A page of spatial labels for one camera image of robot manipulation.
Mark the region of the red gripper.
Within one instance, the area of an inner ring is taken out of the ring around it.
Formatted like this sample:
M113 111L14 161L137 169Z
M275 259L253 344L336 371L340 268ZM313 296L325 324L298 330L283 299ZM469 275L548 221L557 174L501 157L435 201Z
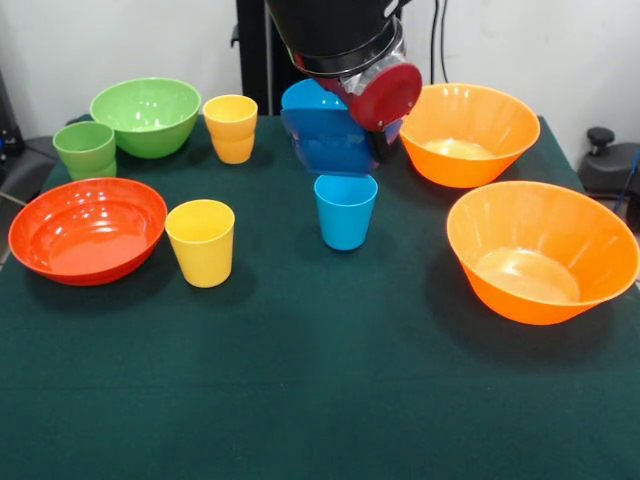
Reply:
M370 133L375 161L388 161L398 150L401 119L417 102L422 89L419 69L409 62L379 62L349 77L314 80L335 94L353 120Z

